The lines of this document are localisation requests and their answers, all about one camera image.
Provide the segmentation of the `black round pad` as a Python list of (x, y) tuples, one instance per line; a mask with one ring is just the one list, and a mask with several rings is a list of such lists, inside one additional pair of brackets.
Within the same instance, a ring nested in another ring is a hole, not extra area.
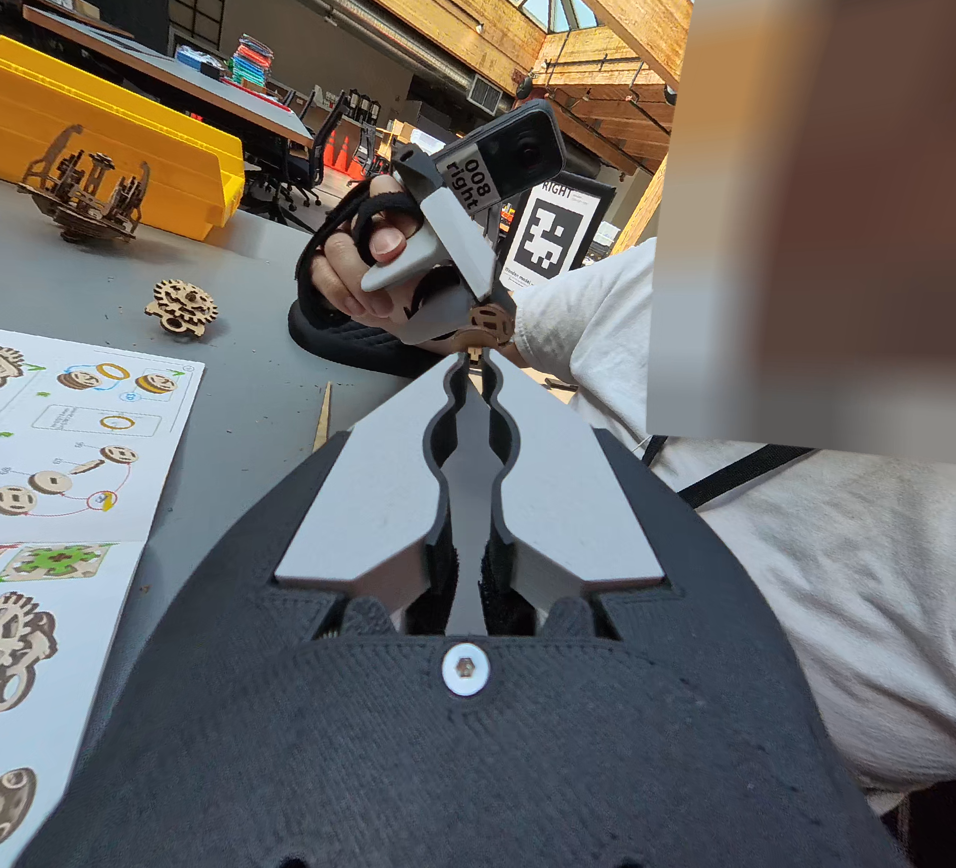
[(406, 346), (398, 336), (342, 313), (322, 313), (319, 323), (311, 323), (300, 302), (291, 306), (288, 333), (313, 357), (400, 379), (419, 379), (443, 359), (443, 352)]

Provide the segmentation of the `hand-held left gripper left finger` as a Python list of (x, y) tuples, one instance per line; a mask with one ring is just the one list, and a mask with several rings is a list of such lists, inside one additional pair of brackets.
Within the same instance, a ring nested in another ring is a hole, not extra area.
[(407, 634), (446, 634), (459, 586), (450, 484), (459, 357), (446, 357), (359, 421), (274, 577), (379, 597)]

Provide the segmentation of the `wooden gear assembly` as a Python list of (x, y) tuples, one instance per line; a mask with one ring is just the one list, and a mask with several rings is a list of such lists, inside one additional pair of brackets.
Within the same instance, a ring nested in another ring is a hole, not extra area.
[(160, 317), (160, 323), (171, 334), (203, 336), (207, 326), (220, 314), (213, 297), (182, 279), (162, 279), (152, 288), (152, 302), (145, 308), (147, 314)]

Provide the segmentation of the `round wooden wheel part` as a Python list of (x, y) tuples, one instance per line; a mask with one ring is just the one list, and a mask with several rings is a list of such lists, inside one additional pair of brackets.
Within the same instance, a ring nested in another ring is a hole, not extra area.
[(483, 334), (469, 338), (469, 346), (505, 347), (514, 338), (516, 310), (501, 304), (484, 304), (471, 308), (471, 328)]

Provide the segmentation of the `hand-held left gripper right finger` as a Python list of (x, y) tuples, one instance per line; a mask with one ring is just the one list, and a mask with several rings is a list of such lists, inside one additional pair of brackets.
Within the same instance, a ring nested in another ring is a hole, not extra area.
[(501, 459), (483, 559), (490, 634), (535, 634), (563, 597), (665, 583), (593, 427), (501, 352), (483, 355), (490, 448)]

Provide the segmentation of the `stack of colourful packets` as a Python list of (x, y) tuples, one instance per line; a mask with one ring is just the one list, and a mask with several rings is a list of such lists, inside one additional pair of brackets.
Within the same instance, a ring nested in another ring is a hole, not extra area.
[(242, 34), (229, 59), (229, 76), (234, 84), (263, 94), (269, 89), (274, 54), (252, 35)]

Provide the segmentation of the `black office chair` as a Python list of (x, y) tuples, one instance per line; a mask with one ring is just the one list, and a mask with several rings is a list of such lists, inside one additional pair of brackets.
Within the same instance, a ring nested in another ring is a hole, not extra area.
[(297, 189), (306, 198), (306, 207), (311, 207), (311, 192), (315, 190), (316, 183), (324, 182), (324, 150), (328, 137), (333, 136), (334, 126), (342, 121), (346, 106), (348, 106), (348, 95), (346, 91), (342, 91), (337, 104), (333, 106), (325, 121), (316, 130), (308, 158), (293, 155), (291, 141), (282, 139), (282, 161), (279, 164), (271, 164), (269, 160), (262, 161), (262, 169), (252, 173), (252, 178), (245, 182), (245, 192), (239, 204), (242, 210), (249, 210), (259, 218), (269, 218), (272, 222), (279, 222), (282, 226), (294, 223), (306, 233), (315, 233), (306, 222), (293, 215), (294, 204), (291, 198), (291, 189)]

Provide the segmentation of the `grey desk with wooden edge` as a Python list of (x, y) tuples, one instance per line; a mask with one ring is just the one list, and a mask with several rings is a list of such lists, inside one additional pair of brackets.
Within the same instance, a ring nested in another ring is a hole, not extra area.
[(61, 37), (66, 37), (87, 50), (95, 50), (105, 57), (111, 57), (113, 62), (124, 65), (126, 68), (136, 68), (137, 74), (145, 74), (182, 94), (188, 94), (218, 109), (223, 109), (255, 126), (265, 129), (269, 132), (285, 137), (306, 148), (315, 146), (313, 132), (294, 116), (294, 110), (285, 106), (257, 97), (230, 83), (208, 78), (192, 66), (187, 66), (169, 55), (162, 55), (152, 49), (137, 44), (136, 39), (129, 42), (126, 37), (92, 28), (76, 21), (47, 14), (28, 4), (22, 6), (22, 16), (31, 24), (43, 26)]

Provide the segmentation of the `person's right hand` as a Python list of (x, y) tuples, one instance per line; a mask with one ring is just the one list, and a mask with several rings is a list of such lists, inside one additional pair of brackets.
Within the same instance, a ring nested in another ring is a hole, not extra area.
[[(411, 220), (402, 215), (377, 215), (370, 240), (374, 263), (385, 266), (396, 261), (406, 253), (411, 233)], [(360, 259), (352, 240), (352, 228), (342, 223), (313, 259), (311, 279), (338, 313), (346, 313), (359, 323), (392, 331), (392, 323), (406, 322), (402, 306), (410, 300), (410, 285), (366, 292), (360, 283), (368, 270), (370, 263)]]

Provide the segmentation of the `yellow plastic bin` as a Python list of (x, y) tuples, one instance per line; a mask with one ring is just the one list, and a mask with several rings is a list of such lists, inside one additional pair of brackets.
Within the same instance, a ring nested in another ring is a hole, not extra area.
[(0, 37), (0, 174), (18, 183), (28, 161), (70, 125), (83, 125), (69, 150), (105, 152), (121, 174), (148, 161), (142, 222), (188, 240), (225, 226), (245, 189), (242, 139), (140, 97), (43, 50)]

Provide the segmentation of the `person's right forearm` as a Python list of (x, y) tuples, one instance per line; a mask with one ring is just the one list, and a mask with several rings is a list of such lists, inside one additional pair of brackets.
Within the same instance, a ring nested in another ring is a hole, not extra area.
[(568, 405), (630, 451), (646, 431), (648, 336), (657, 240), (516, 292), (514, 346), (578, 386)]

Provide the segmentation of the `pile of blue packets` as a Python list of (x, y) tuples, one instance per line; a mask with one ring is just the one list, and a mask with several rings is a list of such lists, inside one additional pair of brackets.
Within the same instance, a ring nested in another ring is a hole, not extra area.
[(223, 80), (229, 76), (225, 65), (207, 50), (194, 49), (188, 42), (178, 44), (174, 59), (192, 71), (200, 71), (201, 76), (210, 80)]

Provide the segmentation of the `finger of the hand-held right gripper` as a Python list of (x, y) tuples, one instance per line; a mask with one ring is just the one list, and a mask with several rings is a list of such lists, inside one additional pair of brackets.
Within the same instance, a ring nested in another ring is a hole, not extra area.
[(467, 294), (467, 310), (496, 302), (501, 285), (501, 261), (494, 243), (453, 198), (450, 189), (437, 189), (421, 200), (428, 226), (437, 233), (447, 259), (429, 267), (421, 279), (421, 306), (429, 304), (440, 291)]
[(402, 343), (421, 346), (469, 326), (474, 308), (483, 304), (467, 285), (426, 288), (419, 310), (402, 323)]

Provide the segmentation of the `printed instruction sheet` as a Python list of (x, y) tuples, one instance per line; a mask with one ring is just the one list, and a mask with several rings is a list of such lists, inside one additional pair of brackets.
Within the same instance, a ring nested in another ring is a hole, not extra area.
[(0, 864), (70, 780), (201, 363), (3, 331)]

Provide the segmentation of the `large wooden model assembly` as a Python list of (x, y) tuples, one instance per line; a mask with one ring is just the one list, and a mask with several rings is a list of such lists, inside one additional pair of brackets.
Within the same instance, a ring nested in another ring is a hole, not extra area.
[(28, 161), (18, 192), (26, 192), (38, 210), (61, 226), (69, 243), (134, 241), (151, 183), (151, 166), (142, 161), (140, 178), (120, 178), (111, 198), (99, 200), (103, 182), (115, 164), (105, 152), (92, 152), (89, 169), (85, 169), (83, 148), (66, 152), (69, 139), (79, 132), (85, 132), (83, 125), (66, 126), (43, 158)]

